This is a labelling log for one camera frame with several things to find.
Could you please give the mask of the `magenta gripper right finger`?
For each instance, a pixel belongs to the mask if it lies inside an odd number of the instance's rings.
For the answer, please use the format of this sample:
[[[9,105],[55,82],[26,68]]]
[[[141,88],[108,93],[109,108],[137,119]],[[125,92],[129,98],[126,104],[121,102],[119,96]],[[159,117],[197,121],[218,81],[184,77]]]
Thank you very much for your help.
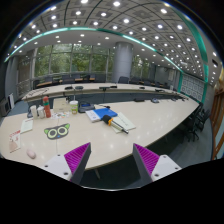
[[[133,144],[132,154],[143,185],[147,185],[181,170],[181,167],[168,155],[159,156],[136,143]]]

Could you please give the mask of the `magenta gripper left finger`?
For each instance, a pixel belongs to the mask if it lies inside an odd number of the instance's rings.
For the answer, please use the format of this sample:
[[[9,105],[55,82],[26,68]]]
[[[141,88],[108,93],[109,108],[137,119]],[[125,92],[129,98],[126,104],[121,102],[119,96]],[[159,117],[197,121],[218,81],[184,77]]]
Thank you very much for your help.
[[[90,154],[91,144],[86,143],[64,155],[52,157],[43,165],[43,169],[79,185]]]

